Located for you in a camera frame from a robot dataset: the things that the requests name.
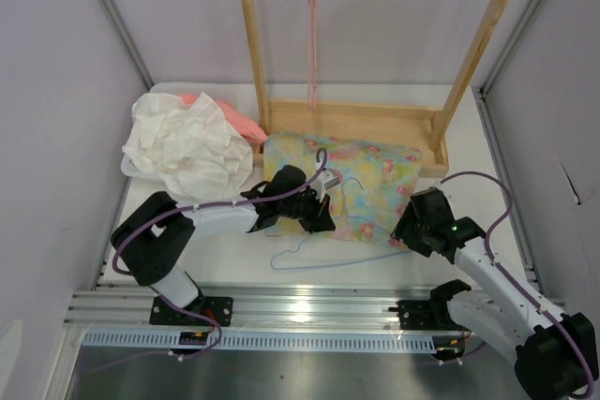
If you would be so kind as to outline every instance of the wooden frame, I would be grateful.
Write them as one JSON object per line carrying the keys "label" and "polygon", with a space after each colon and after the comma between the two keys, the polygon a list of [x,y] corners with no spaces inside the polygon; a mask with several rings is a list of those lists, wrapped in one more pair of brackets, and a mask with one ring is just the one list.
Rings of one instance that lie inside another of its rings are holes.
{"label": "wooden frame", "polygon": [[[310,111],[305,100],[268,97],[254,0],[242,0],[261,127],[267,134],[287,130],[410,145],[423,151],[421,176],[443,177],[448,172],[445,131],[507,3],[489,1],[442,109],[319,101],[316,110]],[[349,121],[353,121],[352,126],[348,126]],[[260,166],[262,161],[262,155],[255,155],[255,165]]]}

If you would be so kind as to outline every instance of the white cloth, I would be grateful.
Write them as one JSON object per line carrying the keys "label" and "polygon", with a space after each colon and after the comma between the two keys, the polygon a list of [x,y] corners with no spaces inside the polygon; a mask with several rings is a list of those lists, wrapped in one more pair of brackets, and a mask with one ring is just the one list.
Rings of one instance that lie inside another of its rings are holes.
{"label": "white cloth", "polygon": [[233,197],[252,172],[252,148],[206,94],[191,106],[173,94],[144,94],[133,104],[132,117],[123,152],[175,194]]}

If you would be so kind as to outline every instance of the yellow floral cloth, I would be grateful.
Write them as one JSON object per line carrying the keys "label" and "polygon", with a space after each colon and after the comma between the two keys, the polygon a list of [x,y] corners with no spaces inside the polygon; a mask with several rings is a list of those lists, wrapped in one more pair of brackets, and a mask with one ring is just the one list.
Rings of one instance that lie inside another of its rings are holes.
{"label": "yellow floral cloth", "polygon": [[[272,179],[286,164],[302,169],[310,177],[316,170],[315,155],[320,147],[329,156],[327,169],[337,172],[342,182],[327,191],[331,197],[329,213],[337,229],[320,234],[398,247],[390,233],[413,192],[421,170],[421,152],[402,145],[281,132],[269,136],[264,145],[265,179]],[[298,221],[286,218],[267,229],[270,236],[303,232]]]}

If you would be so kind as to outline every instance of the white table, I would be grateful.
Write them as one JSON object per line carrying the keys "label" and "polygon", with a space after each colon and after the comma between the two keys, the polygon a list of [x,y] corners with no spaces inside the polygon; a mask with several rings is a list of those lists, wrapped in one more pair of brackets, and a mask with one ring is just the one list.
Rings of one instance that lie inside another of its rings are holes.
{"label": "white table", "polygon": [[[451,86],[432,85],[320,85],[320,98],[327,100],[372,101],[407,105],[438,106],[445,101]],[[258,119],[258,107],[253,84],[160,83],[156,92],[200,93],[231,101],[242,113]],[[276,84],[269,86],[271,96],[306,97],[305,84]],[[461,170],[480,170],[495,175],[488,143],[479,114],[469,89],[446,134],[449,174]],[[263,179],[263,171],[255,170],[243,188]],[[436,180],[419,179],[416,190],[431,186]],[[127,218],[152,193],[164,190],[161,183],[132,180],[120,220]],[[493,183],[474,177],[460,177],[443,186],[451,196],[456,217],[468,215],[482,228],[487,228],[504,211],[500,189]],[[456,266],[439,255],[426,259],[407,252],[377,261],[335,269],[274,272],[269,260],[277,252],[294,249],[301,240],[297,236],[267,237],[259,231],[251,234],[229,234],[192,239],[179,264],[195,280],[202,283],[245,284],[252,286],[320,286],[345,288],[410,289],[437,286],[461,278],[473,281]],[[492,237],[499,258],[511,264],[524,276],[517,243],[508,220]],[[313,237],[298,254],[285,255],[277,265],[316,265],[365,259],[390,253],[390,249],[359,243],[348,243]],[[122,281],[129,277],[116,274],[110,263],[102,280]]]}

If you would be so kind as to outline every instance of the wooden dowel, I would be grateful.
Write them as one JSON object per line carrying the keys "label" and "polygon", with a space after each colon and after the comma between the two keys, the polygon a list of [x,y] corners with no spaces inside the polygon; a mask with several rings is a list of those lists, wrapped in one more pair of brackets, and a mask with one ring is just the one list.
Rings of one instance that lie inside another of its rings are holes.
{"label": "wooden dowel", "polygon": [[242,8],[244,9],[247,44],[250,49],[250,61],[252,63],[252,72],[254,74],[254,87],[256,88],[259,114],[261,116],[260,125],[265,133],[269,134],[271,130],[271,114],[269,111],[269,101],[266,95],[266,84],[264,82],[261,36],[259,34],[259,26],[256,20],[256,8],[254,7],[254,0],[242,0]]}
{"label": "wooden dowel", "polygon": [[450,90],[450,94],[443,105],[442,113],[434,118],[433,130],[431,132],[431,150],[435,151],[440,146],[443,135],[458,108],[458,103],[460,103],[462,96],[471,82],[471,77],[488,46],[506,4],[508,4],[508,0],[489,1],[484,17],[479,23],[479,28],[477,28],[477,32],[472,39],[471,47],[467,51],[467,56],[458,70],[452,90]]}

